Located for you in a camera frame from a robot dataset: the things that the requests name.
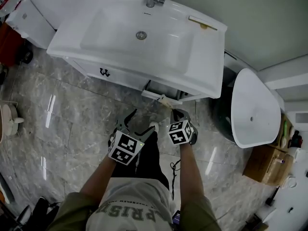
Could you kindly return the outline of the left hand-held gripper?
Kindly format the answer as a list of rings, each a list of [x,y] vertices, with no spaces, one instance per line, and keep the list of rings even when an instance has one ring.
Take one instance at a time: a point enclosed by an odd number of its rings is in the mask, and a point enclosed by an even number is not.
[[[123,165],[129,165],[140,152],[151,134],[154,126],[148,127],[143,133],[124,133],[129,131],[128,123],[134,117],[137,109],[125,110],[117,119],[116,128],[109,139],[108,156]]]

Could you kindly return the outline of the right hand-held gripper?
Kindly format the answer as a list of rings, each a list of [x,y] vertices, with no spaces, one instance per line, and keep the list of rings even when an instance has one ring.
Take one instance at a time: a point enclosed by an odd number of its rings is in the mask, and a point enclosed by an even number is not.
[[[168,135],[174,145],[189,143],[193,145],[197,141],[198,131],[190,123],[191,118],[187,111],[178,109],[171,110]]]

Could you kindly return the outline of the white vanity drawer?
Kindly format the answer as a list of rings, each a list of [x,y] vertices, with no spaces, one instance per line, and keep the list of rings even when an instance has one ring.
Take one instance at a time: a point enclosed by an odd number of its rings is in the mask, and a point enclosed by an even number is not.
[[[181,90],[149,80],[144,86],[141,95],[153,100],[166,100],[171,105],[181,105]]]

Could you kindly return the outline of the person's right forearm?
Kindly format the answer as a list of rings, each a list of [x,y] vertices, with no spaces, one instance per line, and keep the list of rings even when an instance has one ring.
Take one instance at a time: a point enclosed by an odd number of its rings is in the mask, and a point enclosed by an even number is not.
[[[180,145],[180,199],[181,206],[204,196],[204,188],[192,146]]]

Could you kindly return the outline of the person's left forearm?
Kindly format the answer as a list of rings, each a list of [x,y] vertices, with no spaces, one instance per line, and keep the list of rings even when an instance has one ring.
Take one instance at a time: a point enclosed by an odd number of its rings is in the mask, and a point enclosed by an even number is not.
[[[106,155],[90,178],[83,185],[80,192],[89,196],[94,200],[96,205],[99,205],[115,167],[116,161]]]

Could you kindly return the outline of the white ceramic sink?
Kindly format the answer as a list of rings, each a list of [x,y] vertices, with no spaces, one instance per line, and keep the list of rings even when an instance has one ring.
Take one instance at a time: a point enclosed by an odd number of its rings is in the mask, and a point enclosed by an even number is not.
[[[202,29],[194,16],[217,28]],[[63,20],[47,53],[100,63],[219,98],[227,27],[182,4],[166,0],[81,0]],[[147,38],[138,40],[144,31]]]

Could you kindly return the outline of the person's black trousers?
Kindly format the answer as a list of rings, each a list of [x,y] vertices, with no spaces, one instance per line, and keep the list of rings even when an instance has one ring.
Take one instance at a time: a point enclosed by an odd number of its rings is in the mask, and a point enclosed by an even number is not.
[[[154,131],[128,166],[117,163],[112,178],[143,178],[161,182],[169,190],[169,182],[160,167],[160,156],[157,145],[158,135]]]

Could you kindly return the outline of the white cabinet door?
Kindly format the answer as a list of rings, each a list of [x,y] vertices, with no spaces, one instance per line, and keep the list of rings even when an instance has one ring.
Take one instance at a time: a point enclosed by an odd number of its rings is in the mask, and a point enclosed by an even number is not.
[[[106,76],[108,81],[122,86],[126,86],[128,88],[142,91],[149,81],[149,79],[147,79],[146,77],[140,76],[138,74],[133,74],[130,72],[111,68],[108,68],[107,70],[110,74],[109,77]]]
[[[79,67],[81,67],[88,76],[99,77],[99,78],[106,77],[106,75],[102,76],[100,73],[100,68],[102,68],[104,71],[104,67],[101,66],[100,64],[89,62],[89,61],[84,61],[84,60],[79,60],[79,59],[74,59],[74,58],[70,58],[70,59],[74,63],[76,63]]]

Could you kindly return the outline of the person's grey printed t-shirt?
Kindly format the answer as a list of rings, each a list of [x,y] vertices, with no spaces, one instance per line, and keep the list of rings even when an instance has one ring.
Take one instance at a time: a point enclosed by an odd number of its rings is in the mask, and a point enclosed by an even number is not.
[[[86,231],[173,231],[175,204],[154,179],[111,178]]]

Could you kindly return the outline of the white oval basin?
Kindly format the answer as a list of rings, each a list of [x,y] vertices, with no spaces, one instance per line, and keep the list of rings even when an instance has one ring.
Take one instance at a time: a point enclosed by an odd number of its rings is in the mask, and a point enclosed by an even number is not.
[[[266,85],[250,69],[242,69],[232,87],[223,85],[213,101],[217,130],[240,148],[273,142],[280,129],[281,109]]]

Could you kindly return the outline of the flat gold-edged tray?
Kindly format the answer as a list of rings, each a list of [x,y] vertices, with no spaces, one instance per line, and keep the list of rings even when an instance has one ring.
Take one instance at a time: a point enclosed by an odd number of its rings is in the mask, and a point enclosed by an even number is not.
[[[208,22],[206,22],[206,21],[204,21],[204,20],[202,20],[202,19],[199,19],[199,18],[197,18],[197,17],[194,17],[194,16],[189,15],[189,16],[188,16],[188,20],[189,20],[189,21],[192,21],[192,22],[194,22],[194,23],[199,24],[200,27],[201,27],[202,29],[211,28],[211,29],[213,29],[213,30],[215,30],[215,31],[218,30],[217,28],[211,26]]]

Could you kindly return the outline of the closed cardboard box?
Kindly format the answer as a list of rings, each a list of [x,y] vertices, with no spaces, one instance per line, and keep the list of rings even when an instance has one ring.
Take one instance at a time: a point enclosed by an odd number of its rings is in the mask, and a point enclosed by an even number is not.
[[[275,161],[283,159],[284,164]],[[243,175],[269,186],[282,186],[290,173],[294,159],[288,153],[261,145],[253,148]]]

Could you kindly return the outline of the open cardboard box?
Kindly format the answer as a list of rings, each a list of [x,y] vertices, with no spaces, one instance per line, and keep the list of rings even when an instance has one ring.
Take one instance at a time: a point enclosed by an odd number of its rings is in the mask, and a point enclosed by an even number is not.
[[[286,139],[283,138],[283,124],[285,120],[287,120],[287,124],[288,124]],[[281,113],[281,124],[280,124],[278,135],[276,139],[272,143],[269,144],[269,146],[276,148],[283,152],[288,152],[294,132],[295,132],[295,127],[293,126],[289,118],[284,113]]]

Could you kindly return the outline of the black bottle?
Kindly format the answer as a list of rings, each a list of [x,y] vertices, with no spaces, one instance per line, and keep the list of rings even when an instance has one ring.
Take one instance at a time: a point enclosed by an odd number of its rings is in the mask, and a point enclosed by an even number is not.
[[[295,130],[294,135],[292,136],[291,139],[290,147],[301,148],[302,143],[303,143],[302,136],[299,134],[298,130]]]

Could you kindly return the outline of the black case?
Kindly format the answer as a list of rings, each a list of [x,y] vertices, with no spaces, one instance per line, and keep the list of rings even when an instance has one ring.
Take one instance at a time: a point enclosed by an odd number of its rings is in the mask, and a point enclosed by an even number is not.
[[[38,230],[46,230],[55,219],[59,208],[60,202],[50,204],[46,198],[41,196],[31,215],[32,227]]]

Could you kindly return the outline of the white kettle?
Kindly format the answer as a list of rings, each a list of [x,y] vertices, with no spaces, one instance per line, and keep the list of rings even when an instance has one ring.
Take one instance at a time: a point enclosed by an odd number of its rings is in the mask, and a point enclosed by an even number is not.
[[[308,159],[308,150],[306,149],[290,147],[288,154],[293,157],[294,163],[301,163]]]

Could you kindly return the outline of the black round roll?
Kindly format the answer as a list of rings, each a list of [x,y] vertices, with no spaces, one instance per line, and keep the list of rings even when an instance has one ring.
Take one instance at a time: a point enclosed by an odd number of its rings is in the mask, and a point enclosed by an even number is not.
[[[29,64],[33,59],[33,52],[29,49],[22,51],[21,53],[21,62]]]

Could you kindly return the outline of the white water dispenser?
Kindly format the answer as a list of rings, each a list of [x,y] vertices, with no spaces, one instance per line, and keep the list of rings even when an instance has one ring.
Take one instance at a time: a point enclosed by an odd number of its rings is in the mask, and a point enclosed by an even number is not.
[[[41,49],[47,49],[55,35],[54,28],[31,0],[23,0],[10,13],[6,23],[20,36]]]

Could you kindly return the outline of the white window frame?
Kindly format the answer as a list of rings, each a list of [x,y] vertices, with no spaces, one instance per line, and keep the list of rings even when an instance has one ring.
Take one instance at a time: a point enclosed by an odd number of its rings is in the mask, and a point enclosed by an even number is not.
[[[308,54],[267,67],[258,77],[298,124],[308,124]]]

